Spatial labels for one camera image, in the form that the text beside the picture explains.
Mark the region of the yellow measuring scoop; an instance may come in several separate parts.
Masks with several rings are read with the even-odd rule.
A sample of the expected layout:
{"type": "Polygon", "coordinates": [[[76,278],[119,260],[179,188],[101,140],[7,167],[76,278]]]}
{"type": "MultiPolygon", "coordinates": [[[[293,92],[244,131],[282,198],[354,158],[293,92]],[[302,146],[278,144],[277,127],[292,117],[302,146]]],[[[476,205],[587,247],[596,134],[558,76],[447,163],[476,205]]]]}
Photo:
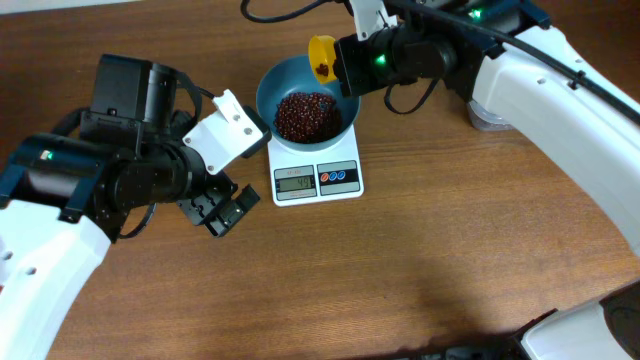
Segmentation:
{"type": "Polygon", "coordinates": [[[336,39],[329,35],[313,36],[308,44],[308,58],[311,70],[320,84],[337,80],[333,65],[337,55],[334,48],[336,39]]]}

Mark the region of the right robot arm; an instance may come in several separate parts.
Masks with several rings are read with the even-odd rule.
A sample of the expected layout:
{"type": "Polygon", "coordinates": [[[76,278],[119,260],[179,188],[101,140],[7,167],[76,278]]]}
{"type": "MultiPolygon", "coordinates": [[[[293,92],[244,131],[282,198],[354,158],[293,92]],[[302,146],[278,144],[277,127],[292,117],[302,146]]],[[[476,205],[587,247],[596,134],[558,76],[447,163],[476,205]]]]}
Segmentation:
{"type": "Polygon", "coordinates": [[[541,149],[639,246],[639,106],[530,1],[350,1],[332,68],[347,96],[426,78],[541,149]]]}

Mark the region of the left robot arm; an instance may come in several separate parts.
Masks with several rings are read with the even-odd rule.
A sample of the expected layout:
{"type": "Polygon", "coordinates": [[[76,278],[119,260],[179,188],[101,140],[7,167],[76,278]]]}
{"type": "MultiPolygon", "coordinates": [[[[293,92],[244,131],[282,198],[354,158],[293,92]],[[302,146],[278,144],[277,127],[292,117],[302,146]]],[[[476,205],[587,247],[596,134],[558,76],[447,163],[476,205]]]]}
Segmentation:
{"type": "Polygon", "coordinates": [[[178,111],[178,90],[196,108],[210,98],[174,68],[105,54],[91,104],[11,154],[1,174],[3,358],[47,356],[110,246],[131,237],[134,209],[173,203],[221,237],[258,202],[225,168],[266,145],[269,126],[230,91],[211,97],[209,116],[178,111]]]}

